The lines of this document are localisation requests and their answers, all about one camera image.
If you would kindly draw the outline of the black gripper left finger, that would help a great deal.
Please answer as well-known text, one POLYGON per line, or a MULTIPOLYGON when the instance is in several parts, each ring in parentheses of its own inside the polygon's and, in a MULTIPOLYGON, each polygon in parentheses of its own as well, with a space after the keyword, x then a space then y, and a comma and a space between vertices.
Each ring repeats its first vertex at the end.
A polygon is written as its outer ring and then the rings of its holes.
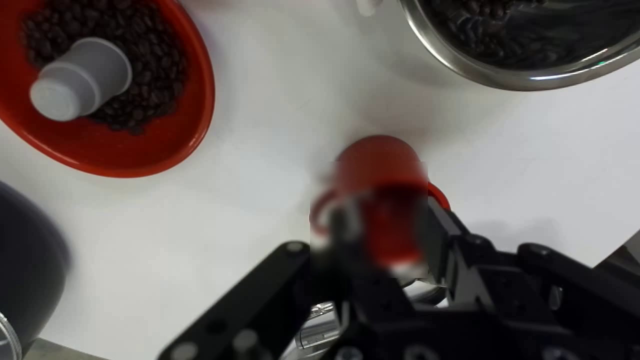
POLYGON ((329 212, 329 233, 336 263, 342 271, 365 269, 375 263, 367 247, 365 223, 357 195, 346 195, 329 212))

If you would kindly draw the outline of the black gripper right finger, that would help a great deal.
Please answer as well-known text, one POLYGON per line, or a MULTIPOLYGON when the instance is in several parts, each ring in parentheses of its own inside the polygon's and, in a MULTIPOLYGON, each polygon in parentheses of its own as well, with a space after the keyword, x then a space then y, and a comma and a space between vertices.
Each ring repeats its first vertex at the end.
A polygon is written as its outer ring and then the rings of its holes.
POLYGON ((450 246, 465 238, 468 230, 460 218, 439 203, 433 195, 421 195, 415 203, 415 233, 416 243, 428 266, 430 276, 441 281, 448 269, 450 246))

